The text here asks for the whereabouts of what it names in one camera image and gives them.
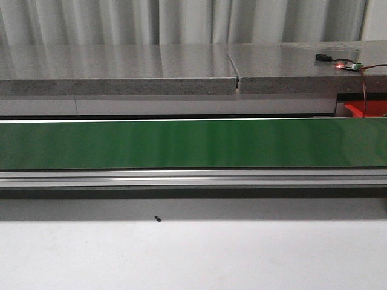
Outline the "grey stone counter slab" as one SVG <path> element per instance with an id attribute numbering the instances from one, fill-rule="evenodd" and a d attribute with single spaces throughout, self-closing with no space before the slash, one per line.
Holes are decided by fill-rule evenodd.
<path id="1" fill-rule="evenodd" d="M 363 82 L 386 92 L 386 42 L 1 47 L 5 96 L 337 94 L 359 93 Z"/>

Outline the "green conveyor belt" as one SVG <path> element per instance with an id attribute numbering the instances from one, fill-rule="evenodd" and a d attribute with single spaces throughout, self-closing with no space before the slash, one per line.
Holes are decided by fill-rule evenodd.
<path id="1" fill-rule="evenodd" d="M 383 117 L 1 124 L 2 170 L 384 166 Z"/>

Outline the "black plug connector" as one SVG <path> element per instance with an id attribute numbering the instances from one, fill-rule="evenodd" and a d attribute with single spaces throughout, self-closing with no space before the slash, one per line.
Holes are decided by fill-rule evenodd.
<path id="1" fill-rule="evenodd" d="M 333 62 L 333 58 L 326 54 L 316 54 L 315 61 L 318 62 Z"/>

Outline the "small green circuit board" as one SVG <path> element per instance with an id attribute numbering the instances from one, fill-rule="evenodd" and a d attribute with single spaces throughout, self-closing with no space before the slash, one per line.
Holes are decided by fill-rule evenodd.
<path id="1" fill-rule="evenodd" d="M 335 67 L 342 70 L 359 72 L 364 65 L 362 63 L 337 62 Z"/>

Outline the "red plastic tray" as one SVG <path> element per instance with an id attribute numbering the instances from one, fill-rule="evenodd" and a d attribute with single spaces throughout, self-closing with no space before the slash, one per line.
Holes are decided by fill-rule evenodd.
<path id="1" fill-rule="evenodd" d="M 348 101 L 344 105 L 354 118 L 386 116 L 386 100 L 367 101 L 365 114 L 363 101 Z"/>

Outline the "white corrugated curtain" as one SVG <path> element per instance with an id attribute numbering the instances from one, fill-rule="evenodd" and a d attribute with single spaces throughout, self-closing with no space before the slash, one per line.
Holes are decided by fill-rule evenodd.
<path id="1" fill-rule="evenodd" d="M 385 1 L 2 1 L 2 45 L 386 39 Z"/>

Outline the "aluminium conveyor frame rail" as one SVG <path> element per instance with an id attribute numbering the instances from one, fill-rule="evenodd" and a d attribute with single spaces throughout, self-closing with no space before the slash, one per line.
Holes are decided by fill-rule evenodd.
<path id="1" fill-rule="evenodd" d="M 386 187 L 386 169 L 210 169 L 2 171 L 2 188 Z"/>

